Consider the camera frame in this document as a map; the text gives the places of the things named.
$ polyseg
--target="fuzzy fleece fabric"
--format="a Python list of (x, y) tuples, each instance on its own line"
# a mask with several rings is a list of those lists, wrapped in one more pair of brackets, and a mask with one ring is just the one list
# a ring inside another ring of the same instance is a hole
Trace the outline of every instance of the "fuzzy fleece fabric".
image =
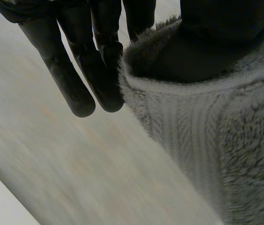
[(125, 50), (125, 102), (226, 225), (264, 225), (264, 42), (209, 81), (146, 78), (180, 22), (148, 29)]

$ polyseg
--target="gray fleece jacket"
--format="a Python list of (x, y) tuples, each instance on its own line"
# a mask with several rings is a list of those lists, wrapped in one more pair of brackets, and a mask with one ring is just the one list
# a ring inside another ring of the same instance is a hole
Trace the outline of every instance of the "gray fleece jacket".
[(125, 101), (224, 224), (264, 225), (264, 42), (206, 82), (141, 78), (180, 22), (158, 24), (126, 49)]

